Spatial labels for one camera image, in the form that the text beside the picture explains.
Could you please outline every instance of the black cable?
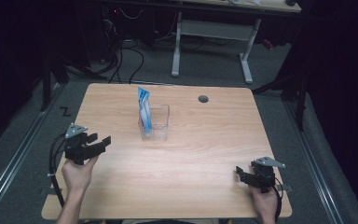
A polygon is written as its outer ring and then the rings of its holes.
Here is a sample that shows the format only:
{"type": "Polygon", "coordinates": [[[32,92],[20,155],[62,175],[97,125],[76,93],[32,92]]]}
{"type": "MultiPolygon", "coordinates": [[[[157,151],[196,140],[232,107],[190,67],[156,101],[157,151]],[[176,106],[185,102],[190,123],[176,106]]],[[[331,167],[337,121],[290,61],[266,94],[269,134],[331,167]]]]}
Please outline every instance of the black cable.
{"type": "Polygon", "coordinates": [[[58,135],[53,143],[51,144],[51,147],[50,147],[50,152],[49,152],[49,158],[48,158],[48,175],[50,176],[50,179],[51,179],[51,183],[53,184],[53,188],[57,194],[57,197],[58,197],[58,200],[60,201],[60,205],[61,207],[63,207],[63,205],[65,204],[65,200],[63,199],[62,197],[62,194],[61,194],[61,190],[60,190],[60,186],[57,182],[57,177],[56,177],[56,172],[57,172],[57,168],[55,167],[55,163],[53,161],[53,150],[55,148],[55,145],[57,144],[57,142],[63,138],[65,136],[65,133],[61,133],[60,135],[58,135]]]}
{"type": "Polygon", "coordinates": [[[172,21],[172,25],[171,25],[171,29],[170,31],[163,37],[159,38],[159,39],[155,39],[155,43],[158,43],[159,40],[164,40],[164,39],[168,39],[168,38],[171,38],[175,35],[172,35],[172,31],[173,31],[173,28],[176,24],[176,18],[178,17],[178,13],[175,12],[175,15],[173,16],[173,21],[172,21]]]}
{"type": "Polygon", "coordinates": [[[282,210],[282,198],[280,197],[277,188],[275,188],[275,186],[272,186],[272,188],[274,189],[275,193],[277,194],[278,204],[277,204],[277,211],[275,212],[275,222],[278,222],[278,218],[279,218],[279,215],[281,214],[281,210],[282,210]]]}
{"type": "Polygon", "coordinates": [[[118,78],[118,83],[120,83],[120,84],[122,83],[122,82],[121,82],[121,79],[120,79],[120,76],[119,76],[119,74],[118,74],[118,70],[120,69],[122,63],[123,63],[123,49],[122,49],[122,47],[120,46],[120,64],[117,66],[115,73],[113,73],[113,75],[110,77],[110,79],[109,79],[109,81],[108,81],[107,83],[111,83],[113,77],[114,77],[116,74],[117,74],[117,78],[118,78]]]}
{"type": "Polygon", "coordinates": [[[64,152],[64,150],[60,150],[60,148],[62,147],[63,143],[65,142],[65,139],[62,140],[62,142],[60,143],[60,145],[57,147],[56,152],[53,155],[53,167],[55,169],[55,171],[57,172],[58,170],[58,166],[57,166],[57,155],[61,152],[64,152]]]}
{"type": "Polygon", "coordinates": [[[281,190],[282,190],[282,194],[281,194],[281,199],[283,198],[283,185],[281,183],[281,181],[279,181],[279,179],[277,177],[275,177],[275,179],[278,181],[279,185],[281,186],[281,190]]]}
{"type": "Polygon", "coordinates": [[[181,48],[183,48],[183,49],[189,49],[189,50],[195,50],[195,49],[199,49],[199,48],[201,48],[203,45],[204,45],[204,43],[205,43],[205,40],[204,40],[204,38],[202,38],[201,40],[200,40],[200,44],[198,45],[198,46],[196,46],[195,48],[187,48],[187,47],[185,47],[184,46],[184,44],[185,43],[181,43],[181,48]]]}
{"type": "Polygon", "coordinates": [[[155,40],[155,44],[160,45],[162,47],[170,47],[170,46],[175,44],[175,40],[170,41],[170,39],[172,39],[173,37],[176,37],[176,36],[173,35],[173,36],[169,36],[169,37],[167,37],[165,39],[155,40]],[[159,42],[168,42],[169,44],[161,44],[159,42]]]}
{"type": "Polygon", "coordinates": [[[135,74],[136,74],[136,73],[142,68],[142,66],[144,65],[145,58],[144,58],[144,55],[143,55],[140,51],[138,51],[138,50],[136,50],[136,49],[128,49],[128,50],[132,50],[132,51],[134,51],[134,52],[137,52],[137,53],[138,53],[139,55],[141,55],[141,57],[142,57],[141,65],[139,65],[139,67],[135,70],[135,72],[133,72],[133,73],[131,74],[131,76],[130,76],[129,84],[131,84],[131,81],[132,81],[133,76],[135,76],[135,74]]]}
{"type": "Polygon", "coordinates": [[[226,46],[226,45],[235,44],[235,43],[240,42],[240,40],[230,39],[230,40],[228,40],[227,42],[219,43],[219,42],[212,41],[212,40],[210,40],[210,39],[208,39],[208,38],[206,38],[204,41],[205,41],[206,43],[208,43],[208,44],[219,45],[219,46],[226,46]]]}
{"type": "MultiPolygon", "coordinates": [[[[106,20],[106,21],[108,21],[111,24],[111,26],[114,26],[114,24],[110,20],[106,20]]],[[[74,74],[74,75],[77,75],[77,76],[88,76],[88,77],[93,77],[93,78],[97,78],[97,79],[106,79],[106,77],[102,77],[102,76],[100,76],[100,74],[106,73],[106,72],[112,70],[115,66],[117,66],[116,50],[122,44],[121,43],[122,36],[123,36],[123,33],[117,31],[117,29],[115,28],[113,37],[110,37],[110,39],[113,39],[114,41],[113,41],[113,44],[108,45],[108,54],[107,54],[107,58],[111,57],[112,59],[111,59],[110,64],[108,64],[105,68],[103,68],[101,70],[98,70],[98,71],[94,72],[94,71],[91,71],[90,69],[88,69],[87,67],[84,67],[83,65],[77,64],[77,63],[71,61],[70,59],[64,58],[61,55],[59,55],[59,57],[66,64],[70,64],[76,70],[80,71],[80,73],[78,73],[77,71],[74,71],[74,70],[68,68],[67,71],[69,73],[71,73],[71,74],[74,74]]]]}

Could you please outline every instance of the desk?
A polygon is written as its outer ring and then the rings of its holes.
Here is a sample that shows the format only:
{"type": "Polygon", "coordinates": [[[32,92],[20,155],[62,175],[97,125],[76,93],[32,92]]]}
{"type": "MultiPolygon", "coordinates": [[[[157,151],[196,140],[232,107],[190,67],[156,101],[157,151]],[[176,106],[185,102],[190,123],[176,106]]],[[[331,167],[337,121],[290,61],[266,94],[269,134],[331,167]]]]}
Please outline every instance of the desk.
{"type": "MultiPolygon", "coordinates": [[[[289,7],[285,4],[284,0],[261,0],[258,5],[247,0],[183,0],[183,2],[218,5],[220,7],[248,7],[281,12],[298,13],[301,11],[298,4],[289,7]]],[[[246,41],[247,45],[244,48],[243,53],[240,53],[240,62],[245,82],[247,84],[252,84],[253,79],[249,69],[248,57],[255,41],[260,22],[261,19],[257,19],[255,20],[254,25],[235,25],[207,21],[182,20],[182,13],[179,12],[176,26],[176,43],[172,62],[172,76],[179,76],[181,35],[200,35],[246,41]]]]}
{"type": "MultiPolygon", "coordinates": [[[[138,85],[91,84],[76,124],[112,136],[93,170],[81,218],[256,217],[235,167],[273,154],[252,92],[245,88],[143,86],[151,105],[170,105],[167,141],[143,141],[138,85]],[[199,101],[200,95],[209,98],[199,101]]],[[[278,169],[275,174],[281,180],[278,169]]],[[[66,188],[57,173],[62,194],[66,188]]],[[[42,216],[61,211],[49,195],[42,216]]],[[[281,217],[292,213],[286,196],[281,217]]]]}

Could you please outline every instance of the hand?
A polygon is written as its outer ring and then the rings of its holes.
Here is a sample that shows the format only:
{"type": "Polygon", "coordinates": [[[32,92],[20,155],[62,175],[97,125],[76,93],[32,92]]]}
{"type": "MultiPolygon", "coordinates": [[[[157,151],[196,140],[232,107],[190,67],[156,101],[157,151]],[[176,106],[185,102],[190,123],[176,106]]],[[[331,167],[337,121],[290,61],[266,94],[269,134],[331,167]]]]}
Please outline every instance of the hand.
{"type": "Polygon", "coordinates": [[[67,160],[62,167],[63,179],[68,188],[65,204],[57,219],[58,224],[76,224],[78,222],[81,204],[91,182],[92,168],[98,156],[89,159],[84,165],[76,165],[67,160]]]}
{"type": "Polygon", "coordinates": [[[68,193],[84,193],[91,182],[92,168],[97,162],[98,156],[89,159],[84,165],[76,165],[73,161],[67,160],[62,167],[62,175],[65,180],[68,193]]]}
{"type": "Polygon", "coordinates": [[[260,189],[249,186],[254,198],[255,211],[261,217],[263,224],[275,224],[275,213],[278,207],[278,198],[273,189],[261,193],[260,189]]]}

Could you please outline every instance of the cable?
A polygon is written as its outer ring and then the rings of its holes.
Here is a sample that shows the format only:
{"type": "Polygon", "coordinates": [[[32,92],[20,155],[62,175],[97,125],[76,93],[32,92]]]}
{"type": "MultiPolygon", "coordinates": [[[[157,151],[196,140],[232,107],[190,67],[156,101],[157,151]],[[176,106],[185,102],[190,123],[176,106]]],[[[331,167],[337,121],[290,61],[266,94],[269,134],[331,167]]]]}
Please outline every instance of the cable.
{"type": "Polygon", "coordinates": [[[208,38],[207,38],[207,39],[205,39],[205,42],[209,43],[209,44],[213,44],[213,45],[225,46],[225,45],[230,45],[230,44],[236,44],[236,43],[240,42],[240,40],[230,39],[225,43],[219,43],[219,42],[215,42],[215,41],[212,41],[212,40],[208,40],[208,38]]]}
{"type": "MultiPolygon", "coordinates": [[[[48,171],[49,171],[48,176],[51,179],[51,183],[53,184],[53,188],[57,194],[58,200],[60,201],[61,207],[63,207],[63,205],[65,204],[65,200],[62,197],[60,186],[59,186],[59,184],[57,182],[57,178],[56,178],[57,166],[56,166],[56,161],[53,156],[53,151],[54,151],[54,148],[55,148],[55,145],[57,144],[57,142],[64,136],[65,136],[65,133],[61,133],[54,139],[54,141],[50,147],[49,158],[48,158],[48,171]]],[[[58,147],[57,151],[62,146],[62,143],[63,143],[63,141],[60,143],[60,146],[58,147]]]]}
{"type": "Polygon", "coordinates": [[[167,39],[167,38],[171,38],[173,35],[169,36],[171,33],[172,33],[172,30],[173,30],[173,27],[175,26],[175,22],[176,22],[176,18],[177,18],[177,12],[175,13],[175,16],[173,17],[173,22],[172,22],[172,26],[171,26],[171,29],[170,31],[162,38],[160,39],[156,39],[155,41],[159,41],[159,40],[164,40],[164,39],[167,39]]]}
{"type": "Polygon", "coordinates": [[[135,52],[137,52],[139,55],[141,55],[141,57],[142,57],[141,65],[139,65],[139,67],[135,70],[135,72],[133,72],[133,73],[131,74],[131,76],[130,76],[129,84],[131,84],[131,81],[132,81],[133,76],[135,76],[135,74],[136,74],[136,73],[141,69],[141,67],[144,65],[145,58],[144,58],[144,55],[143,55],[141,52],[139,52],[138,50],[136,50],[136,49],[128,49],[128,50],[135,51],[135,52]]]}
{"type": "Polygon", "coordinates": [[[107,58],[112,58],[110,64],[108,64],[105,68],[103,68],[101,70],[92,71],[92,70],[88,69],[87,67],[84,67],[81,64],[73,62],[70,59],[67,59],[67,58],[59,55],[59,58],[65,64],[72,65],[76,70],[79,71],[79,72],[77,72],[77,71],[74,71],[67,67],[67,72],[77,75],[77,76],[88,76],[88,77],[94,77],[97,79],[106,79],[106,77],[102,77],[102,76],[100,76],[100,74],[110,71],[117,65],[117,56],[115,53],[112,53],[112,52],[116,52],[116,50],[119,48],[119,45],[121,44],[120,40],[121,40],[123,34],[122,34],[122,32],[118,32],[117,27],[110,20],[103,19],[103,22],[106,22],[109,24],[108,29],[105,28],[105,30],[107,29],[107,31],[105,31],[105,35],[107,36],[107,39],[109,42],[107,58]]]}
{"type": "Polygon", "coordinates": [[[141,11],[139,11],[139,13],[138,13],[138,15],[137,15],[136,17],[130,17],[130,16],[127,16],[127,15],[126,15],[126,13],[123,11],[123,9],[121,9],[121,7],[120,7],[119,9],[120,9],[121,13],[123,13],[123,15],[124,15],[125,17],[127,17],[128,19],[130,19],[130,20],[136,20],[136,19],[138,19],[138,18],[141,16],[142,12],[144,11],[144,9],[142,9],[141,11]]]}
{"type": "Polygon", "coordinates": [[[57,156],[58,154],[64,152],[64,150],[60,150],[60,148],[62,147],[63,143],[65,142],[65,140],[62,140],[62,142],[60,143],[60,145],[58,146],[57,148],[57,151],[54,153],[54,156],[53,156],[53,165],[54,165],[54,169],[55,171],[57,172],[57,169],[58,169],[58,165],[57,165],[57,156]]]}
{"type": "MultiPolygon", "coordinates": [[[[187,40],[197,40],[198,38],[188,38],[187,40]]],[[[198,46],[196,46],[195,48],[187,48],[187,47],[185,47],[182,43],[181,43],[181,48],[183,48],[183,49],[190,49],[190,50],[195,50],[195,49],[199,49],[199,48],[201,48],[203,45],[204,45],[204,43],[205,43],[205,40],[204,40],[204,38],[202,38],[201,40],[200,40],[200,44],[198,45],[198,46]]]]}
{"type": "Polygon", "coordinates": [[[282,195],[279,195],[279,192],[277,190],[277,188],[275,186],[272,186],[272,188],[274,189],[276,195],[277,195],[277,200],[278,200],[278,204],[277,204],[277,211],[275,212],[275,221],[278,221],[278,217],[281,214],[281,210],[282,210],[282,198],[283,198],[283,189],[282,189],[282,195]]]}
{"type": "Polygon", "coordinates": [[[171,41],[171,40],[168,41],[170,38],[173,38],[173,37],[175,37],[175,35],[169,36],[169,37],[167,37],[167,38],[165,38],[165,39],[160,39],[159,41],[155,41],[155,43],[156,43],[157,45],[160,45],[160,46],[163,46],[163,47],[170,47],[170,46],[172,46],[172,45],[175,44],[175,40],[173,40],[173,41],[171,41]],[[160,42],[162,42],[162,41],[169,42],[169,44],[161,44],[160,42]]]}
{"type": "Polygon", "coordinates": [[[123,48],[120,46],[120,64],[117,66],[115,73],[110,77],[108,83],[110,83],[113,77],[117,74],[118,83],[122,84],[120,75],[118,74],[118,70],[120,69],[122,63],[123,63],[123,48]]]}

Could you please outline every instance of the clear plastic box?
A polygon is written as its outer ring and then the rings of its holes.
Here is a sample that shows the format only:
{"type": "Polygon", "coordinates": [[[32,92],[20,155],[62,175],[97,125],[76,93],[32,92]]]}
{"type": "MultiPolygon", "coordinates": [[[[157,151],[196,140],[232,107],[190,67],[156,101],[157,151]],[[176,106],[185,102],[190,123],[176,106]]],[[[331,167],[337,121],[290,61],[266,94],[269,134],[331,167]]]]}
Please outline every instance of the clear plastic box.
{"type": "Polygon", "coordinates": [[[166,141],[168,136],[168,124],[170,120],[169,105],[151,105],[150,116],[152,119],[151,133],[145,133],[144,124],[139,116],[138,126],[143,140],[166,141]]]}

